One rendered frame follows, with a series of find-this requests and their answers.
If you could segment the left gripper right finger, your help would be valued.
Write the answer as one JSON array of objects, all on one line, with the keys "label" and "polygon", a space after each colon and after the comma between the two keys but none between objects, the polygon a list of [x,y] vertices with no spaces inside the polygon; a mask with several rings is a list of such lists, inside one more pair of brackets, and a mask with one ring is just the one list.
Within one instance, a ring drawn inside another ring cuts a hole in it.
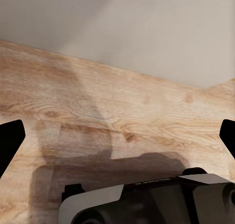
[{"label": "left gripper right finger", "polygon": [[224,119],[219,136],[235,159],[235,121]]}]

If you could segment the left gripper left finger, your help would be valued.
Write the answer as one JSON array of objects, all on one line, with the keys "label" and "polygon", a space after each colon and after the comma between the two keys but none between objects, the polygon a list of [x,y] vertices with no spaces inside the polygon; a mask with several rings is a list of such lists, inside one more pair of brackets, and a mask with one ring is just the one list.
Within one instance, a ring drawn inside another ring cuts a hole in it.
[{"label": "left gripper left finger", "polygon": [[0,178],[25,139],[21,119],[0,125]]}]

